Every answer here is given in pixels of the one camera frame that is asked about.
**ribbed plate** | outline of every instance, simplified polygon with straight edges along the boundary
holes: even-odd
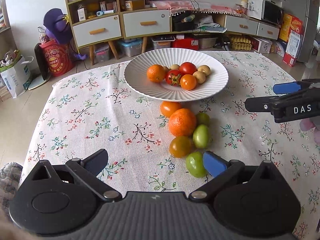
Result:
[[[147,78],[147,69],[153,64],[170,68],[173,64],[191,62],[200,67],[208,65],[211,74],[206,81],[194,90],[186,91],[181,87],[172,87],[165,81],[153,83]],[[167,48],[143,53],[126,66],[124,80],[134,91],[155,99],[173,102],[194,101],[208,98],[220,92],[228,83],[226,68],[215,58],[191,49]]]

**cabinet leg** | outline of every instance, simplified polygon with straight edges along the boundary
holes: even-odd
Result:
[[[108,41],[108,43],[109,43],[109,46],[110,46],[110,48],[111,48],[111,50],[112,50],[112,53],[113,53],[113,55],[115,56],[115,58],[116,58],[116,59],[119,59],[119,55],[118,55],[118,52],[117,52],[117,50],[116,50],[115,45],[113,44],[113,41]]]
[[[142,52],[141,52],[141,53],[145,53],[145,52],[146,52],[147,41],[148,41],[148,37],[143,37],[143,41],[142,41]]]
[[[90,45],[89,46],[89,52],[90,52],[90,61],[91,61],[91,65],[94,65],[94,46]]]

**finger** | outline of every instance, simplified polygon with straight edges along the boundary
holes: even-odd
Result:
[[[300,122],[300,129],[301,131],[309,131],[310,129],[314,128],[315,124],[313,122],[310,121],[309,118],[307,119],[303,119]]]
[[[316,144],[320,144],[320,131],[316,128],[314,132]]]

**table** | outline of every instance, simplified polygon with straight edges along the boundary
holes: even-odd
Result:
[[[209,150],[226,160],[247,165],[271,160],[301,202],[294,234],[312,239],[319,222],[320,146],[313,132],[302,132],[299,121],[276,124],[268,113],[250,113],[249,97],[274,95],[276,83],[294,79],[258,53],[206,51],[228,70],[229,82],[219,94],[188,103],[194,113],[211,117]],[[22,182],[41,159],[51,164],[85,158],[104,148],[109,163],[98,178],[125,196],[131,191],[185,191],[207,183],[191,176],[185,160],[170,156],[173,136],[161,101],[132,91],[123,78],[129,61],[95,68],[53,85],[31,139]]]

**green tomato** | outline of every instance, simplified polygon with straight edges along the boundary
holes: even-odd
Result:
[[[186,168],[196,178],[203,178],[207,171],[203,166],[201,152],[190,153],[186,158]]]
[[[206,113],[198,113],[196,115],[196,118],[197,118],[197,125],[205,124],[206,126],[209,126],[210,117]]]
[[[209,128],[204,124],[199,125],[193,132],[192,138],[196,148],[206,148],[210,140]]]

